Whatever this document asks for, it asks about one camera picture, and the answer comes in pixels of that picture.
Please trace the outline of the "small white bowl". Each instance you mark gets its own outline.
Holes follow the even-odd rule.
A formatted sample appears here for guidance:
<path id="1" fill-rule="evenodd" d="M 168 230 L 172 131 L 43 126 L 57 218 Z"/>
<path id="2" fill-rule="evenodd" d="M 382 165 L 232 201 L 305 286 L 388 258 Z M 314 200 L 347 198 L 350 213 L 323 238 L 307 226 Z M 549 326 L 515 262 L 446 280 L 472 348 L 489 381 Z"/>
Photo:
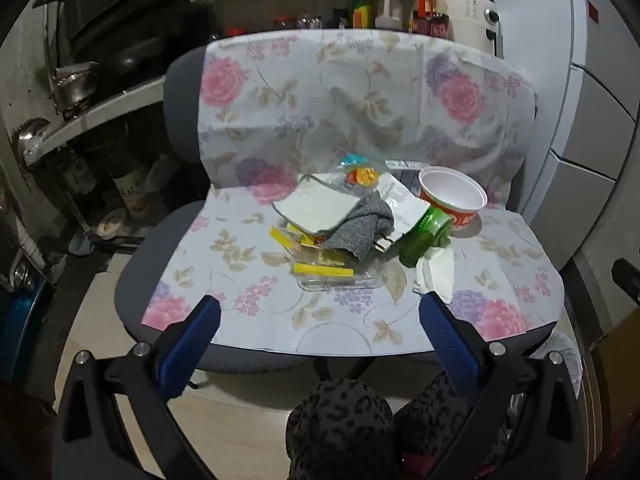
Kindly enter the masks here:
<path id="1" fill-rule="evenodd" d="M 102 240 L 110 240 L 113 237 L 122 234 L 122 229 L 126 226 L 128 220 L 128 211 L 124 208 L 118 208 L 109 212 L 96 227 L 96 234 Z"/>

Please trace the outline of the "yellow capped sauce bottle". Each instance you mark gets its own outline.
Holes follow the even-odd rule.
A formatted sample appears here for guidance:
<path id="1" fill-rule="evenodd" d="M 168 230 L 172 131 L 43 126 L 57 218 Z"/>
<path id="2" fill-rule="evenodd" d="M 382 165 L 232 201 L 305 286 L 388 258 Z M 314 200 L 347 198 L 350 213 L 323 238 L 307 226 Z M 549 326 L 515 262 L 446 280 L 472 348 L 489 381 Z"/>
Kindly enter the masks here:
<path id="1" fill-rule="evenodd" d="M 352 27 L 369 29 L 373 26 L 372 0 L 352 0 Z"/>

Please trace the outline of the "yellow snack wrapper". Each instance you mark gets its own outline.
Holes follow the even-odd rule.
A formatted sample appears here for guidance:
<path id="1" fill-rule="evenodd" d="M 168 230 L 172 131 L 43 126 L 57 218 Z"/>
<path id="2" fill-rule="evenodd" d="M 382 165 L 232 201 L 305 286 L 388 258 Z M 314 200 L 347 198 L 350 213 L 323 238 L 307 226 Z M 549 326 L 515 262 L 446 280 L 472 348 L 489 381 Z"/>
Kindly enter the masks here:
<path id="1" fill-rule="evenodd" d="M 275 226 L 270 236 L 280 244 L 291 258 L 294 274 L 326 276 L 327 278 L 353 278 L 355 270 L 347 258 L 334 249 L 320 247 L 323 238 L 298 229 Z"/>

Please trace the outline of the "orange teal candy wrapper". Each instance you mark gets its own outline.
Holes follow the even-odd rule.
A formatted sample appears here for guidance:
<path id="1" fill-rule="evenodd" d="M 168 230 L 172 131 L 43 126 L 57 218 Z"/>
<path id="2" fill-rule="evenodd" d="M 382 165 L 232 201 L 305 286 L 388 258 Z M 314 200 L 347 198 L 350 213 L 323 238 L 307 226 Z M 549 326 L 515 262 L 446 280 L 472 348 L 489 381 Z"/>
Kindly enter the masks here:
<path id="1" fill-rule="evenodd" d="M 365 157 L 347 154 L 341 160 L 340 166 L 347 184 L 359 185 L 363 188 L 372 188 L 378 184 L 380 173 Z"/>

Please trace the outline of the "labelled dark glass bottle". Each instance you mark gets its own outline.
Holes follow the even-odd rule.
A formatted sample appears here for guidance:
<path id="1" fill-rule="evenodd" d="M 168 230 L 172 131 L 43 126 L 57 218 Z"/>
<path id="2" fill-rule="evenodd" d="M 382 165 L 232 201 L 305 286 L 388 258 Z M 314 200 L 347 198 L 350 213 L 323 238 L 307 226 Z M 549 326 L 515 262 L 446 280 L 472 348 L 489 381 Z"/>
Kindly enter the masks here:
<path id="1" fill-rule="evenodd" d="M 144 217 L 149 206 L 144 168 L 134 159 L 123 158 L 114 163 L 111 176 L 129 213 L 134 218 Z"/>

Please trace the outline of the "crumpled white tissue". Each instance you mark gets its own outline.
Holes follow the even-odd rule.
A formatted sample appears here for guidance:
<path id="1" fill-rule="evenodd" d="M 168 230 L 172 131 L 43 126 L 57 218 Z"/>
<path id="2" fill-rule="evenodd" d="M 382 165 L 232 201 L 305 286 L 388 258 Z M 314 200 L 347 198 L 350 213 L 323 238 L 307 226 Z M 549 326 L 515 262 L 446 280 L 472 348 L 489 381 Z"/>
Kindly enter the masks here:
<path id="1" fill-rule="evenodd" d="M 436 292 L 444 304 L 454 296 L 454 251 L 451 248 L 430 248 L 416 262 L 412 291 L 418 295 Z"/>

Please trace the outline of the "white rice cooker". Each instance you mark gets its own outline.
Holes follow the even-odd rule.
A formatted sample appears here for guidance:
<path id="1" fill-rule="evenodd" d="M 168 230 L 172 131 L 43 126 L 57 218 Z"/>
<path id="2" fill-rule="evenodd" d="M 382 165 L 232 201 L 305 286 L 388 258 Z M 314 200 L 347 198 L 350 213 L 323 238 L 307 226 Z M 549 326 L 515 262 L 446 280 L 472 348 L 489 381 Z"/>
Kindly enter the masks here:
<path id="1" fill-rule="evenodd" d="M 500 16 L 494 0 L 444 0 L 449 35 L 458 44 L 494 55 Z"/>

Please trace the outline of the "grey knitted rag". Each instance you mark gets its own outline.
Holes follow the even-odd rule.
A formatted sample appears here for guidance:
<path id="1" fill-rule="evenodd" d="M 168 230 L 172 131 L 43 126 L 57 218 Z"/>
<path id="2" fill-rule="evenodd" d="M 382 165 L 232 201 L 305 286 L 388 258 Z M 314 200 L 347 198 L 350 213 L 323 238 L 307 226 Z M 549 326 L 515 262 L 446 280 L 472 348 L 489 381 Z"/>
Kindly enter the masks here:
<path id="1" fill-rule="evenodd" d="M 393 231 L 394 216 L 379 192 L 360 200 L 344 221 L 320 245 L 326 250 L 348 252 L 357 261 L 369 255 L 375 241 Z"/>

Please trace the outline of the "red labelled oil bottle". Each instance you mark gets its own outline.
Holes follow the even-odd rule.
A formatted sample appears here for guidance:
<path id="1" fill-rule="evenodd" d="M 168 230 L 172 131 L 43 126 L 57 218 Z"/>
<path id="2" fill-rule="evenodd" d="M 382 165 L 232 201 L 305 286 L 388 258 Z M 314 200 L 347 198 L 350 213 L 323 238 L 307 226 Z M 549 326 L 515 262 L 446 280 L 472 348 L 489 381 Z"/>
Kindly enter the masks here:
<path id="1" fill-rule="evenodd" d="M 449 15 L 446 0 L 414 0 L 409 32 L 440 39 L 449 38 Z"/>

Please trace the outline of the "white plastic jug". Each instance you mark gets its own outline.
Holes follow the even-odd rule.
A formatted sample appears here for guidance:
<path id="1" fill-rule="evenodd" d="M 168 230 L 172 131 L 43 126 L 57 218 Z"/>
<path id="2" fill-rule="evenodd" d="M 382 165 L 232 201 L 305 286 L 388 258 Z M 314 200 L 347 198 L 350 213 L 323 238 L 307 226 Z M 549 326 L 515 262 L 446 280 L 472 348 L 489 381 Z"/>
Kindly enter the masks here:
<path id="1" fill-rule="evenodd" d="M 404 24 L 401 2 L 399 0 L 380 0 L 374 24 L 376 29 L 401 32 L 402 24 Z"/>

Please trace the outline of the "leopard print slippers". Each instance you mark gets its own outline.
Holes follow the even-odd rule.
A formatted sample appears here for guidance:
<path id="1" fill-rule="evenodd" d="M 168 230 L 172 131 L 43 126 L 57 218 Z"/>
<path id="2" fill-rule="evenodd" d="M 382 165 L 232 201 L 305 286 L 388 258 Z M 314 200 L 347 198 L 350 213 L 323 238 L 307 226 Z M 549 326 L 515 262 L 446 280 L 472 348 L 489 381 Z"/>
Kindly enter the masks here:
<path id="1" fill-rule="evenodd" d="M 445 373 L 397 412 L 360 380 L 322 382 L 288 415 L 288 478 L 422 479 L 471 411 Z"/>

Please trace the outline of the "clear plastic food tray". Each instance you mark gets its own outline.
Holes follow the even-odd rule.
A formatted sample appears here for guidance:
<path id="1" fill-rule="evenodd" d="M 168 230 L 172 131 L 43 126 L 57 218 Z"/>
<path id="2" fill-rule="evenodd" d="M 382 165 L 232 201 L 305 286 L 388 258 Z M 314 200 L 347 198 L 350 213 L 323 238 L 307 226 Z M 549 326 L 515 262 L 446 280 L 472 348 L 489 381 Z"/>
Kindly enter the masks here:
<path id="1" fill-rule="evenodd" d="M 307 292 L 336 288 L 378 288 L 385 278 L 379 258 L 358 261 L 348 252 L 299 246 L 291 254 L 291 268 L 298 286 Z"/>

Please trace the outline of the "red instant noodle cup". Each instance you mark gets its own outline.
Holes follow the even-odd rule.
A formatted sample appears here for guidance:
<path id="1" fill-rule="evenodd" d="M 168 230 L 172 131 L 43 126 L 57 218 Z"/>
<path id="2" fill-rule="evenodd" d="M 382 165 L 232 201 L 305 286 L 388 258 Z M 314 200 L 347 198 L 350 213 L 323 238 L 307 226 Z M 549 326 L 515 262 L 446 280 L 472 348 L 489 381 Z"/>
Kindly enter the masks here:
<path id="1" fill-rule="evenodd" d="M 429 166 L 419 172 L 420 197 L 454 217 L 454 229 L 465 229 L 488 204 L 484 188 L 474 179 L 441 166 Z"/>

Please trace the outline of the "metal cooking pot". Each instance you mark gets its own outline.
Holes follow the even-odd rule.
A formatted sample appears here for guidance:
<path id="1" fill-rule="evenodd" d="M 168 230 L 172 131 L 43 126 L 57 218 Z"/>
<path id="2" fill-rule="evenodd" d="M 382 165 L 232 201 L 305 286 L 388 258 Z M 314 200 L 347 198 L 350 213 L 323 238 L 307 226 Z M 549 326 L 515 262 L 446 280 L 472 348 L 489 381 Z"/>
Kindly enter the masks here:
<path id="1" fill-rule="evenodd" d="M 52 98 L 59 113 L 85 102 L 96 90 L 97 62 L 57 67 L 52 76 Z"/>

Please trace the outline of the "green tea plastic bottle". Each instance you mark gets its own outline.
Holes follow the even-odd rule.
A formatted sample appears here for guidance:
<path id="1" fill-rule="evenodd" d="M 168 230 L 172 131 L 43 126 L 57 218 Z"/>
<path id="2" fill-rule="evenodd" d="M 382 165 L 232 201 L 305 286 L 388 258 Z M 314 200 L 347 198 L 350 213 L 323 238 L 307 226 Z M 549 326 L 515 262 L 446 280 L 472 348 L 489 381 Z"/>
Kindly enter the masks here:
<path id="1" fill-rule="evenodd" d="M 414 268 L 429 249 L 448 238 L 453 228 L 454 217 L 451 214 L 429 206 L 421 220 L 402 238 L 398 252 L 400 263 Z"/>

